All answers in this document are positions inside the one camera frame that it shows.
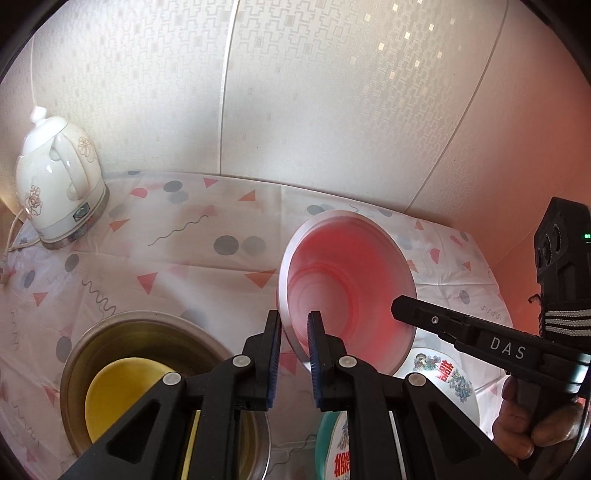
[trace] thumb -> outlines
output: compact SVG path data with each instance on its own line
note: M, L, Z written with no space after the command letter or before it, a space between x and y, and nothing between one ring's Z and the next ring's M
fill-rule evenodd
M576 403L565 405L539 422L531 432L531 439L538 447L547 447L575 438L583 407Z

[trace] yellow plate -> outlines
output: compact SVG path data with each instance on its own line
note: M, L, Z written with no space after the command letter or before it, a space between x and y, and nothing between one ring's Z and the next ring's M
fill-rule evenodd
M154 384L173 369L147 358L122 358L96 374L84 404L86 428L94 443Z

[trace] finger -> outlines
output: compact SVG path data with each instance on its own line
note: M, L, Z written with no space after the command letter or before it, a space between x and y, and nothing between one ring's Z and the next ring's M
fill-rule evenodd
M525 433L530 425L530 415L527 410L508 400L501 404L497 420L504 430L513 433Z
M513 400L517 393L517 379L515 377L509 377L503 384L503 390L501 391L501 397L503 400Z
M503 429L498 419L492 424L493 442L509 457L516 457L520 460L529 458L534 451L534 444L527 435L508 432Z
M559 408L534 427L532 440L539 447L547 447L575 438L582 413L583 407L578 403Z

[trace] kettle handle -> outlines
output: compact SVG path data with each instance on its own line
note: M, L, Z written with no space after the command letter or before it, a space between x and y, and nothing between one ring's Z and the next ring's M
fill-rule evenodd
M82 199L88 193L88 177L84 171L84 167L78 158L74 146L62 133L58 133L53 140L51 146L57 154L60 156L60 160L66 168L70 179L72 180L72 186L76 191L78 199Z

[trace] stainless steel pot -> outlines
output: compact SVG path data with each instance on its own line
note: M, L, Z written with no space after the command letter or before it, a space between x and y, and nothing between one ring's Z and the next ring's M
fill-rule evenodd
M111 362L132 356L155 360L190 377L209 372L232 355L205 330L167 313L123 312L96 324L72 350L61 378L61 418L77 456L91 445L84 415L90 382ZM270 452L267 416L243 413L239 478L264 478Z

